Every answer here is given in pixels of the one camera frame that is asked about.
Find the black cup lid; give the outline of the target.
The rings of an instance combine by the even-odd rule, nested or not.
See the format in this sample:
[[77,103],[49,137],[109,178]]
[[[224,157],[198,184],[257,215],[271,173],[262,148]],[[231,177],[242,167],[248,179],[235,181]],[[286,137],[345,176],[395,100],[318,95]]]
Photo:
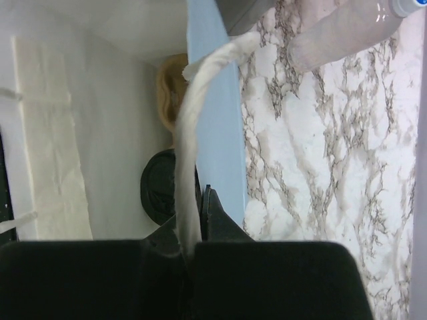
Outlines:
[[175,215],[174,149],[156,153],[145,166],[140,181],[141,205],[160,227]]

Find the brown cardboard cup carrier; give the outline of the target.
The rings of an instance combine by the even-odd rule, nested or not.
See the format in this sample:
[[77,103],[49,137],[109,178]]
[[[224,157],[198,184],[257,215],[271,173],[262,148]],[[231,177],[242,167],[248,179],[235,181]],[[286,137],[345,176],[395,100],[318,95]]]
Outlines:
[[182,75],[187,64],[187,54],[180,53],[168,57],[157,70],[157,110],[161,122],[172,134],[187,90],[187,81]]

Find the light blue paper bag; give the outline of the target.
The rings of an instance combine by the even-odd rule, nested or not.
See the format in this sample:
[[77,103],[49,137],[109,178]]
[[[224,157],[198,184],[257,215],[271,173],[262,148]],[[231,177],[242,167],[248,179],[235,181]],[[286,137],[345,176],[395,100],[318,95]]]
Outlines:
[[141,239],[139,180],[170,138],[155,68],[36,1],[1,2],[1,135],[20,241]]

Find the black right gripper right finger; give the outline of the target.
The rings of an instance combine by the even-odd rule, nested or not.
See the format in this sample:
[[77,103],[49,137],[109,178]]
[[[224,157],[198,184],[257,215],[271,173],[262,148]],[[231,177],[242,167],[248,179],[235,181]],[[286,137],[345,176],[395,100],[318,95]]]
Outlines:
[[350,252],[328,241],[254,241],[214,189],[196,191],[193,319],[371,319]]

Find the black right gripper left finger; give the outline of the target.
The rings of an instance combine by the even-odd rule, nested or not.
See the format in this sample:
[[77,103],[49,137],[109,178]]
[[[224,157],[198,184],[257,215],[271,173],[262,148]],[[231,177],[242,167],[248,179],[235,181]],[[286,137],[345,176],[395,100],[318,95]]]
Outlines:
[[184,319],[174,225],[145,239],[2,246],[1,318]]

